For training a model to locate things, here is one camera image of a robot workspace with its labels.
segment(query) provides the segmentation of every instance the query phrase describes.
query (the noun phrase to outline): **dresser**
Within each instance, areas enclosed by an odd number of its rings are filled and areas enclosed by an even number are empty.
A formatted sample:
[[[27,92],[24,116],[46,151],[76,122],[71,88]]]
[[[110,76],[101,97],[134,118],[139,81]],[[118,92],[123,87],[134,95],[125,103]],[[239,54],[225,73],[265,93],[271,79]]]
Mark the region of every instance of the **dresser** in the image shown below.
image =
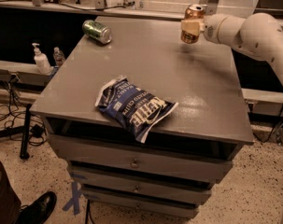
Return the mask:
[[[112,42],[83,36],[31,112],[87,199],[193,218],[238,151],[253,143],[232,52],[203,37],[184,44],[177,21],[97,21],[112,30]],[[101,87],[119,75],[179,102],[145,144],[94,106]]]

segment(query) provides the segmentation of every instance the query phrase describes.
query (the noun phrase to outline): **floor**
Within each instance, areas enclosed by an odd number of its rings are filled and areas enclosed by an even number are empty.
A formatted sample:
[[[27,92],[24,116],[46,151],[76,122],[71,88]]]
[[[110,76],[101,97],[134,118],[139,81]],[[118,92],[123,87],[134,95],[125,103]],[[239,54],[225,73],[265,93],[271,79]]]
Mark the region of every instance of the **floor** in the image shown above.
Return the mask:
[[[5,112],[7,110],[3,107],[1,113]],[[22,124],[23,119],[15,120],[15,125]],[[252,125],[252,130],[265,139],[270,127]],[[19,158],[20,148],[21,141],[0,139],[0,160],[22,204],[30,204],[39,195],[52,190],[57,194],[58,202],[46,224],[85,223],[87,202],[84,197],[79,198],[79,210],[74,210],[74,206],[64,207],[71,200],[73,182],[66,172],[66,162],[56,157],[48,143],[39,147],[29,146],[30,158],[27,161]],[[265,144],[256,141],[253,146],[242,148],[234,159],[233,169],[220,184],[213,187],[212,196],[199,207],[199,214],[194,219],[103,203],[91,205],[94,224],[273,224],[280,222],[282,211],[283,146],[279,146],[273,138]]]

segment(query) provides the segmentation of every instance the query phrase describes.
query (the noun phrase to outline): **gray tabletop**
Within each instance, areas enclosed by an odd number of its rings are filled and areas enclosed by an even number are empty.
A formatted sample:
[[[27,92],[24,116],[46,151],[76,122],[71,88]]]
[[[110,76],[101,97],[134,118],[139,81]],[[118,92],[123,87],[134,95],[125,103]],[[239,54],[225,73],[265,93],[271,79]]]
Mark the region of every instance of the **gray tabletop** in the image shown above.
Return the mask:
[[[120,126],[94,106],[101,87],[125,75],[178,107],[151,132],[240,144],[253,135],[230,48],[180,41],[180,22],[99,17],[113,40],[83,36],[31,111],[51,117]]]

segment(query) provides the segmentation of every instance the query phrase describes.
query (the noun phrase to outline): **tripod leg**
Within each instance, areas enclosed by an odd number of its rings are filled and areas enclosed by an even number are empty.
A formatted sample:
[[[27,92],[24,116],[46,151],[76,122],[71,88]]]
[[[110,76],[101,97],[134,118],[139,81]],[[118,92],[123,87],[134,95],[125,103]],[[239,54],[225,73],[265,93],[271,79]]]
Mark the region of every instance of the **tripod leg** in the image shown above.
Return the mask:
[[[31,105],[28,104],[26,106],[25,123],[23,127],[22,139],[21,139],[20,158],[22,160],[29,159],[29,153],[27,152],[27,148],[28,148],[28,141],[29,141],[28,139],[29,139],[29,129],[30,129],[30,118],[31,118],[30,108],[31,108]]]

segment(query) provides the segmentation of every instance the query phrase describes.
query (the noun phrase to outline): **green can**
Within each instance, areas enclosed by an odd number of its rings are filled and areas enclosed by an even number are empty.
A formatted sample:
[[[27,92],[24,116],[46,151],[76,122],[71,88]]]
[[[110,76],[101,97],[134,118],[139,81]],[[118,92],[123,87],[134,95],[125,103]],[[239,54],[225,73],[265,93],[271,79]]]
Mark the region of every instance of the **green can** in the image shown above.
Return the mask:
[[[85,35],[98,40],[102,44],[107,44],[112,40],[111,29],[100,22],[86,20],[82,25],[82,29]]]

